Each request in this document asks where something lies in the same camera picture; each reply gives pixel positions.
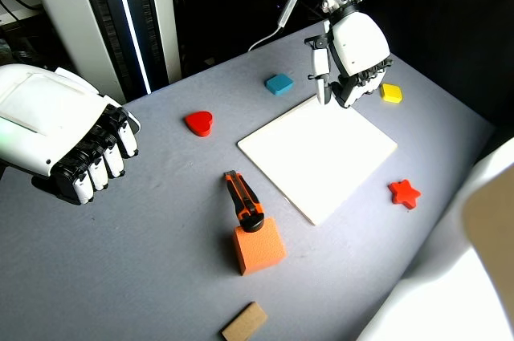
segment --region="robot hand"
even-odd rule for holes
[[[350,107],[365,93],[378,88],[392,63],[386,37],[367,15],[357,11],[362,0],[324,0],[322,9],[330,13],[324,21],[323,35],[305,39],[312,48],[316,92],[321,104],[334,94],[343,107]],[[328,50],[339,69],[339,81],[328,83]]]
[[[138,154],[139,121],[69,71],[23,64],[0,67],[0,164],[34,175],[32,184],[83,205],[122,158]]]

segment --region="red star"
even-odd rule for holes
[[[410,185],[407,179],[401,182],[391,183],[389,190],[393,193],[393,203],[402,203],[408,209],[416,207],[416,198],[421,195],[418,190]]]

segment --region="orange foam cube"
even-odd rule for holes
[[[263,227],[255,233],[247,233],[241,226],[236,227],[234,243],[242,275],[274,266],[287,255],[279,228],[272,217],[264,219]]]

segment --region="light strip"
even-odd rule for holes
[[[146,69],[145,64],[143,63],[143,57],[141,56],[141,51],[139,51],[139,43],[137,42],[136,30],[134,29],[134,24],[132,22],[132,15],[130,14],[129,2],[127,0],[121,0],[121,2],[123,3],[123,9],[125,11],[125,15],[127,16],[128,29],[130,30],[130,36],[132,37],[132,41],[136,49],[137,62],[139,63],[141,74],[143,75],[146,93],[149,94],[150,92],[152,92],[152,90],[150,90],[150,84],[148,81],[148,77],[146,76]]]

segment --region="yellow hexagonal block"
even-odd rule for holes
[[[383,83],[380,87],[383,100],[391,103],[400,103],[403,99],[402,89],[394,84]]]

